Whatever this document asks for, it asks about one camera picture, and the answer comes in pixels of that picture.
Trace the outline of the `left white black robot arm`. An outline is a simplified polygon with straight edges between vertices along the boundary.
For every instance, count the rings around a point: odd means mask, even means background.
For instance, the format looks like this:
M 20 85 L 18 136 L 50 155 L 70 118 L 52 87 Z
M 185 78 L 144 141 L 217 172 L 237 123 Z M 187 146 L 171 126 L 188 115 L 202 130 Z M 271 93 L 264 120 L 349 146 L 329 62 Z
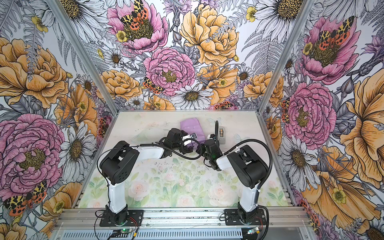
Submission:
M 126 141 L 119 141 L 112 149 L 105 151 L 106 156 L 98 163 L 98 170 L 105 178 L 108 189 L 108 203 L 100 217 L 101 227 L 139 227 L 144 212 L 130 211 L 125 197 L 125 181 L 130 176 L 138 161 L 164 159 L 176 154 L 187 160 L 195 146 L 199 146 L 195 133 L 172 128 L 160 141 L 132 146 Z

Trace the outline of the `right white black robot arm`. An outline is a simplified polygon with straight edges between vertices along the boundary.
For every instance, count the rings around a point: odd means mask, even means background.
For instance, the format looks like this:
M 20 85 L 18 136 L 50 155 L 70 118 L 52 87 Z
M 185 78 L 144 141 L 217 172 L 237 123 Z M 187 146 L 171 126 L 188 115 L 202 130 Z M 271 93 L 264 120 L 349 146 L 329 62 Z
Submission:
M 261 145 L 268 154 L 269 163 L 267 164 L 248 143 Z M 261 208 L 258 203 L 261 187 L 272 171 L 273 158 L 270 148 L 260 140 L 247 139 L 223 153 L 216 141 L 209 139 L 197 147 L 196 152 L 208 160 L 210 167 L 216 171 L 234 170 L 243 184 L 242 195 L 238 202 L 238 216 L 242 224 L 251 224 Z

